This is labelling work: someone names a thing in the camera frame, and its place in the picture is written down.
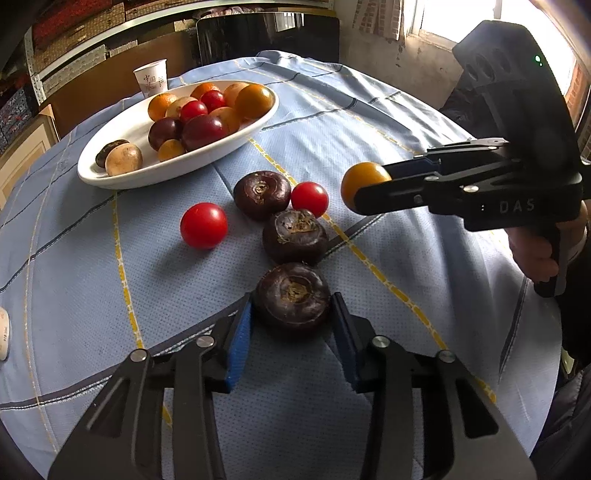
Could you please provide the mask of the person's right hand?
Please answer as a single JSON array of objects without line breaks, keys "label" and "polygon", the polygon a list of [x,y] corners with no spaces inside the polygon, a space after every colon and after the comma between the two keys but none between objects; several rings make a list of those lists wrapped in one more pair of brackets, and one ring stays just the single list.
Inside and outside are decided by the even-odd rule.
[{"label": "person's right hand", "polygon": [[[588,239],[590,201],[583,200],[575,220],[560,222],[556,228],[565,241],[564,249],[572,263],[583,252]],[[558,263],[552,259],[551,243],[529,227],[505,230],[514,261],[526,277],[534,282],[547,282],[559,273]]]}]

